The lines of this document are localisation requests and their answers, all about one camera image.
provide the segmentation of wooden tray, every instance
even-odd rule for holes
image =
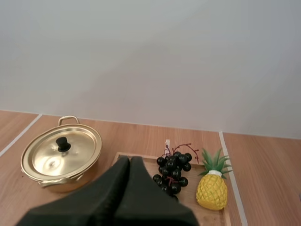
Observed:
[[[113,160],[112,165],[121,156],[127,156],[128,158],[131,158],[133,156],[143,157],[144,165],[150,176],[153,177],[155,174],[159,174],[157,157],[118,152]],[[191,164],[191,166],[192,169],[189,172],[182,170],[182,176],[186,177],[189,183],[187,187],[183,187],[181,192],[177,194],[177,197],[179,198],[181,204],[187,206],[193,211],[200,225],[230,226],[231,221],[227,206],[220,211],[213,211],[205,209],[197,203],[196,191],[198,183],[201,179],[198,174],[204,171],[204,166],[199,164]]]

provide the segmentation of wooden surface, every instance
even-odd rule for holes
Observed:
[[[301,140],[224,133],[249,225],[301,224]]]
[[[0,111],[0,151],[37,115]],[[44,190],[21,172],[20,157],[27,144],[57,125],[59,117],[42,116],[0,157],[0,226],[14,225],[31,207],[56,200],[64,194]],[[80,120],[102,136],[98,176],[111,165],[116,152],[160,156],[166,139],[171,147],[192,143],[211,154],[220,147],[217,132]],[[299,225],[301,222],[301,140],[224,133],[234,175],[249,225]],[[181,152],[191,150],[183,147]],[[230,180],[228,208],[232,225],[240,218]]]
[[[57,126],[59,117],[42,116],[2,157],[0,157],[0,225],[11,226],[30,208],[56,200],[63,194],[54,194],[42,189],[21,172],[20,157],[26,146],[37,135]],[[117,152],[160,156],[163,154],[165,140],[171,140],[171,147],[192,143],[194,149],[206,148],[214,153],[220,147],[217,132],[188,129],[163,128],[116,122],[80,120],[82,124],[96,129],[102,136],[103,148],[98,160],[98,176],[111,165]],[[181,152],[190,152],[186,147]],[[240,218],[232,186],[229,188],[228,207],[233,225],[240,224]]]
[[[112,165],[116,162],[119,156],[128,156],[131,158],[132,155],[130,153],[117,153]],[[144,165],[150,174],[150,177],[153,177],[155,174],[158,174],[158,165],[157,165],[157,157],[147,156],[147,155],[136,155],[143,157]],[[182,170],[182,177],[186,177],[189,181],[186,187],[182,187],[182,190],[176,196],[180,200],[181,204],[189,207],[194,215],[196,216],[200,226],[231,226],[230,216],[228,207],[226,206],[221,211],[213,211],[208,210],[201,207],[196,201],[196,190],[200,178],[198,176],[200,171],[205,171],[205,167],[200,164],[191,164],[192,168],[189,172],[185,172]]]
[[[38,115],[0,111],[0,152]]]

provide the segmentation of white wall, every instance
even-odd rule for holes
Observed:
[[[300,0],[3,0],[0,109],[301,138]]]

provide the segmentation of pineapple crown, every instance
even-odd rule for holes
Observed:
[[[204,152],[202,153],[204,160],[204,166],[205,166],[205,171],[200,173],[199,175],[206,175],[209,171],[211,170],[216,170],[221,172],[222,174],[222,178],[226,179],[226,177],[224,176],[225,173],[229,173],[232,170],[224,170],[224,168],[227,167],[232,167],[231,165],[226,164],[225,162],[229,159],[229,157],[227,155],[220,157],[221,151],[222,149],[218,150],[217,153],[214,155],[213,159],[211,157],[211,155],[209,154],[208,151],[206,151],[203,148]]]

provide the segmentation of white line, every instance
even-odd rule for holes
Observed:
[[[222,131],[219,132],[219,135],[220,135],[220,141],[221,141],[221,145],[222,145],[222,151],[223,151],[224,155],[229,155]],[[239,190],[237,187],[237,183],[236,183],[236,179],[235,179],[233,171],[229,173],[229,176],[230,176],[230,180],[231,180],[231,184],[232,184],[234,197],[235,197],[236,205],[238,208],[241,224],[242,224],[242,226],[247,226],[248,222],[246,220],[244,206],[243,206],[243,203],[242,203],[240,195],[239,195]]]
[[[17,142],[17,140],[23,136],[24,133],[27,132],[27,130],[29,130],[29,128],[42,116],[42,114],[39,114],[18,136],[16,136],[15,139],[12,140],[12,142],[9,143],[9,145],[7,145],[1,152],[0,152],[0,157],[8,150],[11,148],[12,145],[14,145],[15,142]]]

